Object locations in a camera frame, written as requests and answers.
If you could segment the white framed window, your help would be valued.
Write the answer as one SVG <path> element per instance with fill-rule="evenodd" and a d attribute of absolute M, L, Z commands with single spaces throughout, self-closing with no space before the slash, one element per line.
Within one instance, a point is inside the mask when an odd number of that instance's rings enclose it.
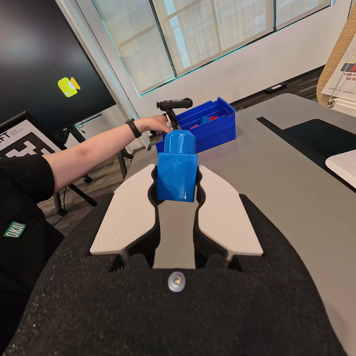
<path fill-rule="evenodd" d="M 319 0 L 91 2 L 139 95 L 332 3 Z"/>

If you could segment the printed instruction sheet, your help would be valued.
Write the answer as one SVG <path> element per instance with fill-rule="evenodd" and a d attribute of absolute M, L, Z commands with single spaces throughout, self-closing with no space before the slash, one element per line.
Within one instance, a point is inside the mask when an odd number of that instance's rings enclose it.
<path fill-rule="evenodd" d="M 322 90 L 322 94 L 356 101 L 356 36 Z"/>

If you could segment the black wristband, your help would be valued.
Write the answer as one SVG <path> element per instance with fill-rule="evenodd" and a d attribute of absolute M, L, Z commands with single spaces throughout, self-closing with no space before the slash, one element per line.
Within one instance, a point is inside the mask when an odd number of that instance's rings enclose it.
<path fill-rule="evenodd" d="M 129 120 L 127 120 L 125 122 L 125 124 L 128 125 L 128 127 L 131 129 L 133 135 L 135 136 L 135 138 L 140 138 L 142 136 L 142 133 L 139 131 L 139 129 L 136 127 L 136 124 L 135 124 L 136 120 L 131 118 Z"/>

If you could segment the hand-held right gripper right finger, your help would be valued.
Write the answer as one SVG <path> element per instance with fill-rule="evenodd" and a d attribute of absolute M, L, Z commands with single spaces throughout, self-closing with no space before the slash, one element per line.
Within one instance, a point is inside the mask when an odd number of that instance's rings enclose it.
<path fill-rule="evenodd" d="M 193 225 L 195 263 L 219 255 L 262 256 L 263 249 L 238 191 L 207 167 L 197 168 L 197 202 Z"/>

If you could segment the person's left hand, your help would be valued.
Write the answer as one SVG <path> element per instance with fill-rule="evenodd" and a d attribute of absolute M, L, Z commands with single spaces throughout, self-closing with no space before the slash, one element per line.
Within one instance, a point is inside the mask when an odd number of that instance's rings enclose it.
<path fill-rule="evenodd" d="M 155 131 L 157 134 L 170 133 L 171 128 L 167 126 L 168 118 L 165 115 L 150 116 L 138 120 L 136 127 L 143 133 L 145 131 Z"/>

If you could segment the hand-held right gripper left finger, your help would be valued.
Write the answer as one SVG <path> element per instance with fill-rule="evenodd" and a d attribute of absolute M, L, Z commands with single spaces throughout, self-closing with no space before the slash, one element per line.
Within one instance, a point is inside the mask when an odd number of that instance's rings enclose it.
<path fill-rule="evenodd" d="M 113 193 L 95 239 L 92 255 L 152 255 L 160 244 L 157 166 L 150 164 L 124 181 Z"/>

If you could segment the black white pattern sign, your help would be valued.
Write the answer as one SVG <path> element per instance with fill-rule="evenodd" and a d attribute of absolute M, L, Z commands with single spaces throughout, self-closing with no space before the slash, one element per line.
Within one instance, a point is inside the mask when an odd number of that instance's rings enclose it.
<path fill-rule="evenodd" d="M 47 155 L 67 149 L 27 111 L 0 124 L 0 158 Z"/>

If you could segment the wooden display board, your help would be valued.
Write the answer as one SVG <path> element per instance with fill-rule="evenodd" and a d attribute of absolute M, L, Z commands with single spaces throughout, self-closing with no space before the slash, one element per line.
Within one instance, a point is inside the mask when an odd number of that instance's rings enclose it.
<path fill-rule="evenodd" d="M 334 73 L 337 65 L 339 64 L 340 60 L 348 49 L 356 33 L 356 10 L 354 9 L 354 6 L 355 1 L 352 1 L 349 18 L 346 21 L 345 26 L 318 80 L 317 99 L 318 102 L 325 108 L 327 108 L 330 96 L 322 94 L 322 90 L 324 89 L 331 75 Z"/>

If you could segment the person's black shirt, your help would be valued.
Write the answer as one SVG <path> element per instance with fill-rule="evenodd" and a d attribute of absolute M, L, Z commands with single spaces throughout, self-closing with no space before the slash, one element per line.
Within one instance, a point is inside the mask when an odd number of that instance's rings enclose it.
<path fill-rule="evenodd" d="M 64 235 L 38 203 L 52 197 L 54 176 L 38 155 L 0 161 L 1 353 L 14 336 L 33 288 Z"/>

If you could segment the blue plastic bin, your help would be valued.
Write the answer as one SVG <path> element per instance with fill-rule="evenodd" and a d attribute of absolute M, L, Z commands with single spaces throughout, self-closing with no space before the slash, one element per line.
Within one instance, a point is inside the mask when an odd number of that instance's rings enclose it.
<path fill-rule="evenodd" d="M 194 108 L 174 109 L 174 112 L 181 130 L 189 131 L 195 136 L 195 153 L 236 139 L 236 110 L 221 97 Z M 202 116 L 218 116 L 218 118 L 190 130 L 190 127 L 199 124 Z"/>

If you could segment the black power strip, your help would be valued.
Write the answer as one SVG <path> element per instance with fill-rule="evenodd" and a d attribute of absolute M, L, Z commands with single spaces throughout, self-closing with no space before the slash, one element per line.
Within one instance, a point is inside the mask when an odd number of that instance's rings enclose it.
<path fill-rule="evenodd" d="M 283 90 L 287 87 L 287 83 L 286 82 L 282 82 L 282 83 L 279 83 L 279 84 L 275 84 L 274 86 L 271 86 L 269 88 L 266 88 L 264 90 L 264 93 L 265 94 L 273 94 L 277 91 L 280 91 L 280 90 Z"/>

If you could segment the person's left forearm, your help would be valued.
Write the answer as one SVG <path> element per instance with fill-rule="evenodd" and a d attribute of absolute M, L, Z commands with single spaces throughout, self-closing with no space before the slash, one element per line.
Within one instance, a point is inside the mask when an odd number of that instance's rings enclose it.
<path fill-rule="evenodd" d="M 54 193 L 74 183 L 135 140 L 127 124 L 100 133 L 60 152 L 45 155 L 54 177 Z"/>

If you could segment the large black screen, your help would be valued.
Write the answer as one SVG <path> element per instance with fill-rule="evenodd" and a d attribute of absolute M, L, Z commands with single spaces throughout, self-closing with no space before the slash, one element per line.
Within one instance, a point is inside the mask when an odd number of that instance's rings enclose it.
<path fill-rule="evenodd" d="M 116 103 L 56 1 L 0 2 L 0 120 L 27 111 L 51 133 Z"/>

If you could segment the black rolling stand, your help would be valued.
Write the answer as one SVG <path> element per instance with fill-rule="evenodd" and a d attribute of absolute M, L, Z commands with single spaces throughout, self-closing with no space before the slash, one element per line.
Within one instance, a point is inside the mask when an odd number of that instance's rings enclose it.
<path fill-rule="evenodd" d="M 98 134 L 77 146 L 46 155 L 45 159 L 50 164 L 55 179 L 54 202 L 56 213 L 60 216 L 64 216 L 67 213 L 65 209 L 67 187 L 93 207 L 96 206 L 97 202 L 76 188 L 73 183 L 80 177 L 86 177 L 90 170 L 112 158 L 114 154 L 118 156 L 122 177 L 125 179 L 127 167 L 124 158 L 133 158 L 132 154 L 126 152 L 126 146 L 147 130 L 154 130 L 160 133 L 170 132 L 171 130 L 166 126 L 166 122 L 165 115 L 139 120 L 130 119 L 125 125 Z M 63 205 L 60 199 L 60 191 L 62 189 L 65 189 Z"/>

